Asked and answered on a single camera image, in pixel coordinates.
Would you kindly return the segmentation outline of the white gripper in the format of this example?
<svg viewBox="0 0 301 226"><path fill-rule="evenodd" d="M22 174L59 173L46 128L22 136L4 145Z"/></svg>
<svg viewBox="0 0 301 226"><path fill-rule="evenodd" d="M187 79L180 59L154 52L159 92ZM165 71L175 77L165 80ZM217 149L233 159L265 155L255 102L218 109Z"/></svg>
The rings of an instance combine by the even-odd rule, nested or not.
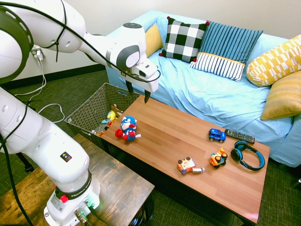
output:
<svg viewBox="0 0 301 226"><path fill-rule="evenodd" d="M144 89L144 103L146 104L151 93L158 89L158 68L142 69L134 67L127 72L120 71L120 77L126 80L126 86L130 95L134 94L133 84Z"/></svg>

